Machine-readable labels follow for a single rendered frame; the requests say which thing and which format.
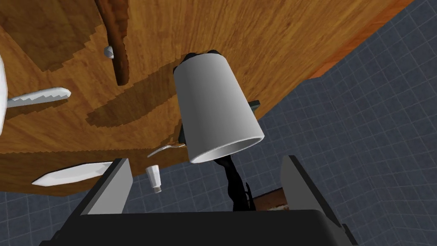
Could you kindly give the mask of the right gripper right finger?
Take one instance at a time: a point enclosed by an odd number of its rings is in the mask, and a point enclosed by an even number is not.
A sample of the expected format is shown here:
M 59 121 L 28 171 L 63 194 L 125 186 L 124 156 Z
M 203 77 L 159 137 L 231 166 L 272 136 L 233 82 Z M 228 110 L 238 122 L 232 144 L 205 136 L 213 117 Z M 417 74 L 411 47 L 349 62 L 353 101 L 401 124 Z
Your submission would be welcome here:
M 280 181 L 290 209 L 317 210 L 322 212 L 335 225 L 341 224 L 296 156 L 287 155 L 283 157 Z

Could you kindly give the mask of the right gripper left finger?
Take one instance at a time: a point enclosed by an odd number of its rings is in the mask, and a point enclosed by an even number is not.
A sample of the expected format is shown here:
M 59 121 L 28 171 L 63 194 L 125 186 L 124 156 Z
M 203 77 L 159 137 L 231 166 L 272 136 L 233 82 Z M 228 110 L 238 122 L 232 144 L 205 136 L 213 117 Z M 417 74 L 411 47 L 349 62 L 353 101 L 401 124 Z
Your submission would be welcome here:
M 122 213 L 132 183 L 128 159 L 115 159 L 77 205 L 73 215 Z

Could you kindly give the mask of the brown wooden furniture piece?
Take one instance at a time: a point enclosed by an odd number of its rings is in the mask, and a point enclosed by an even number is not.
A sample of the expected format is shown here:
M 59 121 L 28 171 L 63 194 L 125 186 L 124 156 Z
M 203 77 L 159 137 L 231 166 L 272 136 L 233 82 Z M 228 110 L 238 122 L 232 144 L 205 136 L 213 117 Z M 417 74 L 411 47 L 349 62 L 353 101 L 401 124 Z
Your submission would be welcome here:
M 289 210 L 282 188 L 255 197 L 253 201 L 257 211 Z

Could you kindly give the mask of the white salt shaker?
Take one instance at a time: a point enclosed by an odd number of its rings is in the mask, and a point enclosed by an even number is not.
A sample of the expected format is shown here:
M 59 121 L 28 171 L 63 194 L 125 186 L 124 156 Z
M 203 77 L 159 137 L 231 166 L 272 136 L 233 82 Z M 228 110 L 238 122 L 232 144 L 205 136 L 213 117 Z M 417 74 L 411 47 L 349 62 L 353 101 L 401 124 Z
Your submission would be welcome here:
M 154 193 L 161 192 L 160 169 L 158 165 L 149 166 L 146 168 L 146 173 L 150 181 Z

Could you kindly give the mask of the black curved object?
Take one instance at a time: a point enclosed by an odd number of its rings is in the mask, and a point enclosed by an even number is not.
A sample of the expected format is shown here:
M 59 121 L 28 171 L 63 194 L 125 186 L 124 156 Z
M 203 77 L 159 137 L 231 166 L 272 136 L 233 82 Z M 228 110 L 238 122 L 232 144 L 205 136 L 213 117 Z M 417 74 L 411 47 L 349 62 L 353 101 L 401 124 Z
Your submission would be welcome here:
M 231 156 L 227 155 L 214 160 L 225 170 L 228 179 L 228 195 L 233 201 L 233 211 L 255 211 L 256 207 L 248 183 L 243 181 L 234 165 Z

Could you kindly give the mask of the silver spoon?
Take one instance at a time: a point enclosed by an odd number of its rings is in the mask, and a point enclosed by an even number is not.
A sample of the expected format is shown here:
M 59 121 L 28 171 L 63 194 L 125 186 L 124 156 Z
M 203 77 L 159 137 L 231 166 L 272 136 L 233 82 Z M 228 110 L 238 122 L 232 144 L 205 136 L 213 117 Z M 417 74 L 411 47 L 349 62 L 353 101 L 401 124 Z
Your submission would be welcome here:
M 165 149 L 170 149 L 170 148 L 181 148 L 181 147 L 184 147 L 184 146 L 185 146 L 184 143 L 183 143 L 183 144 L 176 144 L 176 145 L 165 145 L 165 146 L 160 147 L 159 149 L 156 149 L 156 150 L 154 150 L 153 152 L 151 152 L 151 153 L 147 156 L 147 158 L 150 158 L 151 156 L 153 156 L 153 155 L 155 155 L 155 154 L 157 154 L 157 153 L 159 153 L 159 152 L 161 152 L 161 151 L 163 151 L 163 150 L 165 150 Z

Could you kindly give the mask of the white mug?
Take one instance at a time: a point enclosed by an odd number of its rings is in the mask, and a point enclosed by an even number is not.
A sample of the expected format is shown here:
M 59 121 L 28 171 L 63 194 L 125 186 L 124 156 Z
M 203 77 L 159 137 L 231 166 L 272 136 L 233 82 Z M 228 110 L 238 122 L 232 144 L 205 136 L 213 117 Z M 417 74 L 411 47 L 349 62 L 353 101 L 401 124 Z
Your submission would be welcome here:
M 189 53 L 173 70 L 188 157 L 202 163 L 247 149 L 265 135 L 227 61 Z

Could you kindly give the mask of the white serrated knife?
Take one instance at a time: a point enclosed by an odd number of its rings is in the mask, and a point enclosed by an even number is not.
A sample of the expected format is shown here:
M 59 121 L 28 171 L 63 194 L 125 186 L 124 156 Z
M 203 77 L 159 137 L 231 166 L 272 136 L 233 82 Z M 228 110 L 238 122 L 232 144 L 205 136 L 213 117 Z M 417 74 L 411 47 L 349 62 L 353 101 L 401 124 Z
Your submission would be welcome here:
M 66 88 L 49 88 L 10 98 L 7 100 L 7 108 L 49 103 L 68 99 L 70 96 L 71 92 Z

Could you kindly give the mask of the brown long bread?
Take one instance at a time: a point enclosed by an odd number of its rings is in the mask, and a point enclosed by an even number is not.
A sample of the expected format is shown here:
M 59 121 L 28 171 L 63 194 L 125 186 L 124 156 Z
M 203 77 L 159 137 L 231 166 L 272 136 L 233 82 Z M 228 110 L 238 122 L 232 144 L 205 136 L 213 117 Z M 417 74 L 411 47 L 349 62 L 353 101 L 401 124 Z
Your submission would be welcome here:
M 128 0 L 94 1 L 105 25 L 108 45 L 114 51 L 114 58 L 111 60 L 117 85 L 126 85 L 129 80 L 129 65 L 123 40 L 127 36 Z

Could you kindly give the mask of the wooden table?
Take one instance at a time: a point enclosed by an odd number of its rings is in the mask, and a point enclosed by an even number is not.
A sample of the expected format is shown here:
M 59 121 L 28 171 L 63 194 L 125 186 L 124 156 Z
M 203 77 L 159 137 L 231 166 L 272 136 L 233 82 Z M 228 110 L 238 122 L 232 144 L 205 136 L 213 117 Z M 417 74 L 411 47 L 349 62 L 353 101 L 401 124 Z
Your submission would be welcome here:
M 178 137 L 173 68 L 189 52 L 223 54 L 260 119 L 305 79 L 321 76 L 413 0 L 128 0 L 129 82 L 118 86 L 94 0 L 0 0 L 8 94 L 50 87 L 68 100 L 11 108 L 0 135 L 0 192 L 67 196 L 96 179 L 39 187 L 50 171 L 128 158 L 188 161 Z

